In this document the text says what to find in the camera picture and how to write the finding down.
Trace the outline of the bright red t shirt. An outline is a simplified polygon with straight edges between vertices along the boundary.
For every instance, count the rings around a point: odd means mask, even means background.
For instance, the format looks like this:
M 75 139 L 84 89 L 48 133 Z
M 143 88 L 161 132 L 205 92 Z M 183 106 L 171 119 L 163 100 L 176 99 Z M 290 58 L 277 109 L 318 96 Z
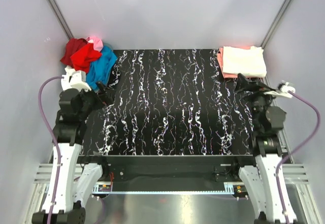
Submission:
M 93 43 L 88 43 L 74 53 L 70 59 L 72 61 L 73 68 L 76 71 L 84 71 L 88 73 L 92 62 L 98 60 L 102 54 L 95 50 Z

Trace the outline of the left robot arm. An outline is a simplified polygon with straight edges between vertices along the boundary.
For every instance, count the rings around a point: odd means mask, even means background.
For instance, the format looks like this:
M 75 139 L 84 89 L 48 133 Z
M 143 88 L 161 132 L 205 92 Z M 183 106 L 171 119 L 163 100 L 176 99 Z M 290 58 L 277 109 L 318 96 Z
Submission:
M 96 182 L 109 175 L 104 159 L 91 159 L 76 177 L 76 166 L 86 132 L 86 119 L 92 111 L 112 105 L 115 90 L 97 83 L 98 91 L 69 88 L 59 95 L 59 110 L 52 136 L 53 165 L 49 189 L 32 223 L 84 223 L 85 206 Z

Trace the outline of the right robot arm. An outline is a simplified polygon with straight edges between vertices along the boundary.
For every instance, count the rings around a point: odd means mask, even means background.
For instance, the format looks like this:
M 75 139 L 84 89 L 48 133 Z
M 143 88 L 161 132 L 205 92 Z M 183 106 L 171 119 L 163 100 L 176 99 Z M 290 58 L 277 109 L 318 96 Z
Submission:
M 238 175 L 244 183 L 255 212 L 254 223 L 297 223 L 283 175 L 281 145 L 277 134 L 284 128 L 286 112 L 272 101 L 277 97 L 291 99 L 295 88 L 282 82 L 271 88 L 260 81 L 237 75 L 237 93 L 249 92 L 246 97 L 252 112 L 252 151 L 255 162 L 239 164 Z

